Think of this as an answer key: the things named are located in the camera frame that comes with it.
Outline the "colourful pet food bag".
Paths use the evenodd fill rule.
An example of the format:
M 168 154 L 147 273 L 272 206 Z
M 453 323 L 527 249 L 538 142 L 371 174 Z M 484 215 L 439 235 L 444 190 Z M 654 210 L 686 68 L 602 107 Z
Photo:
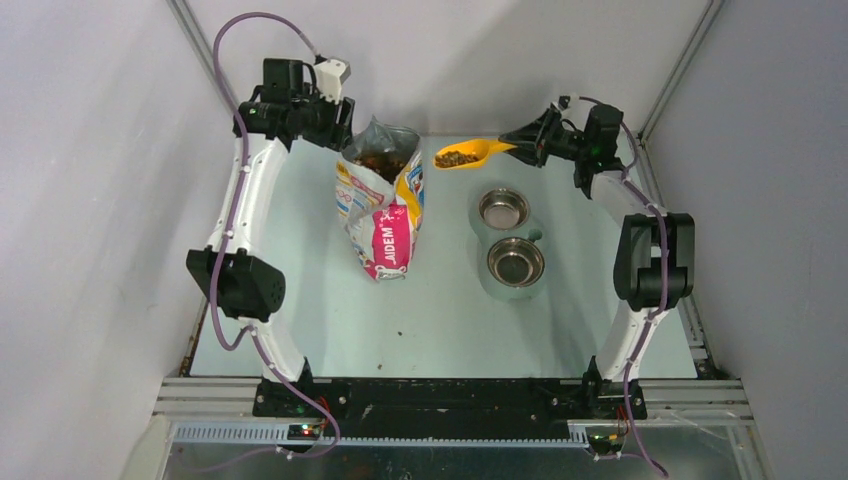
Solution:
M 338 218 L 357 260 L 374 281 L 404 278 L 422 228 L 425 180 L 422 137 L 372 118 L 336 163 Z M 353 160 L 363 153 L 396 152 L 407 161 L 393 184 Z

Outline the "yellow plastic scoop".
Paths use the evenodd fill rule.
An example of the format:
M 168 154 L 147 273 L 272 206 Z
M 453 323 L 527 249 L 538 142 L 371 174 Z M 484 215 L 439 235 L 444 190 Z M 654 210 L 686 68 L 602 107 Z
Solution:
M 514 148 L 515 145 L 497 139 L 471 139 L 439 150 L 433 158 L 433 165 L 439 170 L 482 168 L 492 155 Z

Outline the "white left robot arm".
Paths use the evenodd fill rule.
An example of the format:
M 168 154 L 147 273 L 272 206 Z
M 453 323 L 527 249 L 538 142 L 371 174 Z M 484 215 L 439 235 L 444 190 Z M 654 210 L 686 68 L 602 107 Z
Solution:
M 333 151 L 350 143 L 355 103 L 342 93 L 350 70 L 348 62 L 322 56 L 313 63 L 264 61 L 262 83 L 234 106 L 235 153 L 216 226 L 206 246 L 186 258 L 209 302 L 219 344 L 233 351 L 250 340 L 264 377 L 283 383 L 278 404 L 297 417 L 312 411 L 316 390 L 300 379 L 308 362 L 277 319 L 286 293 L 284 274 L 262 259 L 260 243 L 293 143 L 302 139 Z

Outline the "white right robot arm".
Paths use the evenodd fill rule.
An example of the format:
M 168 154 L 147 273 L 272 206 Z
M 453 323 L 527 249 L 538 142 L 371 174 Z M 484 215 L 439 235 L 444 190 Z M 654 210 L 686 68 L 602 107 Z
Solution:
M 621 110 L 594 100 L 584 127 L 574 129 L 567 101 L 561 98 L 498 140 L 529 166 L 541 168 L 551 157 L 572 162 L 575 187 L 620 228 L 612 272 L 620 305 L 590 368 L 600 379 L 581 392 L 585 411 L 606 418 L 622 403 L 614 383 L 630 386 L 638 379 L 658 325 L 692 293 L 695 222 L 687 213 L 667 211 L 634 182 L 618 154 L 619 137 L 632 135 Z

